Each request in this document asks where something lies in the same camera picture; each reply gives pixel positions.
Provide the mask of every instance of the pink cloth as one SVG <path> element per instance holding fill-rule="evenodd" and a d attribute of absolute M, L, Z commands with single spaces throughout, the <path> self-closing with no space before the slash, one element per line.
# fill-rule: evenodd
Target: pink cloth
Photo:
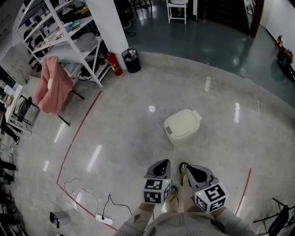
<path fill-rule="evenodd" d="M 50 90 L 47 88 L 48 80 L 52 78 Z M 42 64 L 41 81 L 35 92 L 33 101 L 44 113 L 59 115 L 65 99 L 73 89 L 73 81 L 67 72 L 60 66 L 56 56 L 45 58 Z"/>

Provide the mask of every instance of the black trash can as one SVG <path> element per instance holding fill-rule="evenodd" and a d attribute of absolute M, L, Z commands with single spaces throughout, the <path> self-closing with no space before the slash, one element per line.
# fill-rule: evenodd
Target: black trash can
<path fill-rule="evenodd" d="M 129 73 L 136 73 L 142 68 L 138 59 L 137 51 L 133 48 L 129 48 L 122 52 L 122 57 L 126 64 Z"/>

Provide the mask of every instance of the white stool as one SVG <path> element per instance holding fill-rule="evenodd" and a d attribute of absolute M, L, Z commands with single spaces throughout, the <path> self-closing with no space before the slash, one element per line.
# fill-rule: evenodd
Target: white stool
<path fill-rule="evenodd" d="M 186 4 L 189 0 L 171 0 L 169 2 L 166 0 L 167 3 L 167 10 L 168 10 L 168 22 L 170 23 L 171 19 L 180 19 L 184 20 L 184 24 L 186 24 Z M 179 17 L 172 17 L 172 11 L 171 8 L 184 8 L 184 18 L 179 18 Z"/>
<path fill-rule="evenodd" d="M 202 117 L 194 110 L 184 109 L 164 121 L 164 129 L 173 145 L 189 139 L 200 127 Z"/>

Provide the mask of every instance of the white shelving unit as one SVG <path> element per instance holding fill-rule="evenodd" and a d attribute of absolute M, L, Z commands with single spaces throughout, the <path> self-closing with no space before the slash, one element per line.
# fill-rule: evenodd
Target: white shelving unit
<path fill-rule="evenodd" d="M 90 51 L 86 52 L 81 52 L 78 47 L 76 46 L 76 41 L 77 40 L 72 40 L 72 36 L 77 33 L 80 29 L 82 29 L 85 25 L 89 24 L 91 21 L 93 21 L 92 17 L 87 17 L 81 20 L 81 24 L 79 25 L 78 28 L 73 29 L 70 32 L 67 32 L 64 24 L 61 22 L 60 18 L 57 15 L 57 12 L 61 11 L 63 8 L 67 7 L 69 4 L 75 2 L 75 1 L 82 1 L 83 0 L 69 0 L 68 2 L 57 6 L 54 8 L 50 2 L 50 0 L 31 0 L 31 2 L 28 4 L 26 10 L 24 11 L 24 14 L 22 18 L 20 19 L 19 26 L 17 27 L 17 33 L 18 29 L 24 24 L 26 19 L 28 18 L 26 14 L 32 15 L 32 7 L 33 6 L 43 6 L 46 4 L 49 13 L 32 29 L 30 34 L 23 40 L 25 46 L 27 49 L 32 53 L 32 55 L 39 61 L 39 63 L 42 63 L 44 58 L 50 57 L 50 56 L 58 56 L 59 57 L 59 62 L 67 62 L 67 63 L 80 63 L 85 68 L 88 70 L 90 73 L 92 79 L 90 81 L 96 82 L 100 87 L 102 87 L 101 80 L 102 78 L 106 75 L 106 73 L 109 71 L 111 68 L 109 64 L 104 64 L 104 65 L 99 65 L 99 68 L 97 71 L 94 71 L 95 64 L 96 64 L 96 58 L 98 55 L 98 50 L 100 43 L 103 41 L 102 37 L 96 37 L 97 39 L 97 45 L 95 45 Z M 43 44 L 42 46 L 39 46 L 35 48 L 33 51 L 29 48 L 27 45 L 26 41 L 33 35 L 34 32 L 39 30 L 39 28 L 46 22 L 48 21 L 51 17 L 54 18 L 55 23 L 59 27 L 59 31 L 53 31 L 50 35 L 47 36 L 48 42 Z M 57 35 L 63 34 L 63 37 L 60 37 L 57 39 Z M 39 58 L 36 56 L 36 53 L 39 51 L 42 51 L 45 48 L 51 47 L 48 52 L 44 55 L 44 57 Z M 95 57 L 94 57 L 94 64 L 93 68 L 90 68 L 89 65 L 87 64 L 86 58 L 89 56 L 89 54 L 94 51 L 96 48 L 95 52 Z M 75 69 L 71 76 L 75 75 L 77 73 L 78 69 Z"/>

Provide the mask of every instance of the fire extinguisher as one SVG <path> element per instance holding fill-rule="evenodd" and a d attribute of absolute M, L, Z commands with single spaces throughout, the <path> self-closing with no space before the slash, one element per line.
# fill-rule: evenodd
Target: fire extinguisher
<path fill-rule="evenodd" d="M 116 55 L 114 53 L 108 52 L 106 54 L 106 59 L 112 67 L 112 70 L 115 72 L 116 76 L 120 76 L 123 72 L 120 68 L 120 65 L 116 59 Z"/>
<path fill-rule="evenodd" d="M 280 35 L 278 38 L 277 38 L 277 42 L 276 42 L 276 47 L 280 48 L 283 44 L 283 39 L 282 39 L 282 36 Z"/>

